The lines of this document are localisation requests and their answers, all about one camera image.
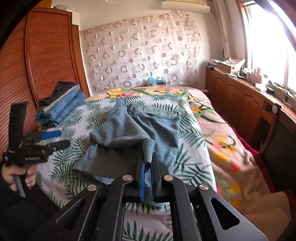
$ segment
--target blue gripper pad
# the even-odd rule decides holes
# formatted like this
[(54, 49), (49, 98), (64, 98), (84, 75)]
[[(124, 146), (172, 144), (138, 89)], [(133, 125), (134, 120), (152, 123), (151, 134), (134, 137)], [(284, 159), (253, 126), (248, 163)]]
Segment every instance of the blue gripper pad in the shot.
[(141, 187), (140, 187), (140, 200), (141, 202), (144, 201), (144, 187), (145, 187), (145, 164), (142, 163), (142, 172), (141, 172)]
[(44, 134), (42, 134), (42, 139), (46, 140), (49, 138), (60, 137), (61, 135), (62, 135), (62, 132), (60, 130), (45, 132)]

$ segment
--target window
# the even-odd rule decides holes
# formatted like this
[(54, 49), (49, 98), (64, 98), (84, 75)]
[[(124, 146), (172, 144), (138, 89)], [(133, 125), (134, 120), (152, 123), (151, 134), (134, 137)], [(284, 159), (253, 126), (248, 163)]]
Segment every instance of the window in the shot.
[(260, 68), (271, 81), (296, 94), (296, 52), (285, 35), (282, 21), (255, 1), (242, 0), (242, 9), (248, 67), (253, 70)]

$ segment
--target window curtain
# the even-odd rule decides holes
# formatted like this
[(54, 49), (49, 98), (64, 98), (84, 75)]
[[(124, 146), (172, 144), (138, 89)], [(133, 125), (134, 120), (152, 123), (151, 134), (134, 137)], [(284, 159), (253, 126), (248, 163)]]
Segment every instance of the window curtain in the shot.
[(152, 15), (99, 25), (81, 32), (92, 93), (147, 86), (149, 76), (166, 85), (196, 82), (200, 34), (188, 14)]
[(233, 57), (229, 39), (229, 20), (224, 0), (212, 0), (214, 6), (214, 15), (216, 16), (223, 38), (224, 58)]

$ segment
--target stack of folded clothes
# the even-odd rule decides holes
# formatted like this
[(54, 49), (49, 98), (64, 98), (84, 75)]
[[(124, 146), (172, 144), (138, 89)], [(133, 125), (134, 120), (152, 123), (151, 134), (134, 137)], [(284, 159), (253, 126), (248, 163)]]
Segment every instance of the stack of folded clothes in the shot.
[(59, 125), (63, 119), (86, 99), (74, 82), (57, 82), (49, 97), (39, 101), (36, 121), (43, 129)]

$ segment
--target wardrobe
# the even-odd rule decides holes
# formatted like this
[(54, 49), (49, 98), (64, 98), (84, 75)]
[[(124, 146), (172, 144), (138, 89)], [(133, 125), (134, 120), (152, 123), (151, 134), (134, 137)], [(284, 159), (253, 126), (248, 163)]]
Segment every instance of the wardrobe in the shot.
[(72, 13), (35, 7), (17, 25), (0, 50), (0, 152), (8, 144), (10, 105), (28, 102), (24, 134), (37, 130), (38, 102), (57, 81), (80, 85), (89, 97), (79, 30)]

